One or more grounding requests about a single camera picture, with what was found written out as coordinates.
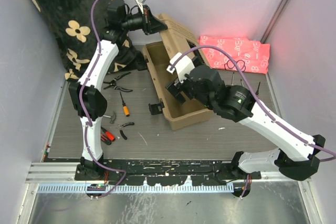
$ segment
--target gray wooden floor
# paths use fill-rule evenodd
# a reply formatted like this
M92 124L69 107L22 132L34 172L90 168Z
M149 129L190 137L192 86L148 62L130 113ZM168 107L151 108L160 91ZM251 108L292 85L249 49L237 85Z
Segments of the gray wooden floor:
M109 75L106 81L114 76ZM220 71L226 83L231 82L232 72ZM274 111L266 77L263 74L246 74L255 89L261 81L259 97L266 106ZM235 74L235 84L240 84L240 76ZM114 124L109 119L102 120L102 126L116 136L110 146L102 143L105 158L157 158L157 159L223 159L229 160L236 151L268 151L275 146L253 130L216 116L203 123L192 125L176 132L170 129L168 121L161 115L151 115L149 103L158 103L158 97L148 71L133 71L118 81L118 85L133 89L132 93L123 93L131 116L126 118L122 111L119 92L103 90L108 100L106 114L115 111ZM134 122L124 133L128 140L121 138L118 124ZM83 149L82 129L77 112L73 109L67 91L49 152L51 158L80 158Z

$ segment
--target metal floor panel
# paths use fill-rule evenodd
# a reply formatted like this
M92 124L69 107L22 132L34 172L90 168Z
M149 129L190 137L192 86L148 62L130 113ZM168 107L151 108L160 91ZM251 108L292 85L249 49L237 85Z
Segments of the metal floor panel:
M31 216L31 224L309 223L297 182L255 182L243 200L219 193L111 194L99 200L38 193Z

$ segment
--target tan plastic toolbox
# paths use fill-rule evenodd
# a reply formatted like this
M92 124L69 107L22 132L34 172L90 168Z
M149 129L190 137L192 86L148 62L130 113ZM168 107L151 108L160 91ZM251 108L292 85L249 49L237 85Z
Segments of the tan plastic toolbox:
M170 59L178 52L185 52L199 44L189 28L176 22L169 15L160 14L158 19L165 22L168 29L160 32L161 42L145 45L142 52L145 59L148 60L148 70L159 97L162 113L169 121L172 130L176 131L209 120L213 112L206 109L197 100L189 100L184 94L186 102L181 105L165 88L169 82L177 78L176 73L170 74L166 70ZM201 57L201 61L208 65L208 61L201 50L195 54L188 54L191 59L195 55Z

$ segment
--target black fabric with flower pattern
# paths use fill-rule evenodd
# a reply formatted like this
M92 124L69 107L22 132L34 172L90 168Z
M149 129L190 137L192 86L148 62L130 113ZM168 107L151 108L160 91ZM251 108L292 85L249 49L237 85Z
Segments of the black fabric with flower pattern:
M97 41L90 22L91 5L95 0L31 0L55 36L65 78L78 80L93 57ZM106 8L110 0L101 0L95 8L97 31L106 25ZM129 65L139 52L127 38L109 71L117 72Z

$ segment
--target white cable tray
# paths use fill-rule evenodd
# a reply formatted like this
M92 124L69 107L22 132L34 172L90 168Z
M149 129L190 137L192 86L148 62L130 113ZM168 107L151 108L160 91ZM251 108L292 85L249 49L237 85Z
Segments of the white cable tray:
M91 183L53 183L40 184L37 192L42 194L82 194L82 193L104 193L105 191L87 191L87 187ZM161 194L181 194L181 193L233 193L233 183L228 183L226 186L192 186L186 183L182 186L117 186L113 191L115 194L137 194L137 193L161 193Z

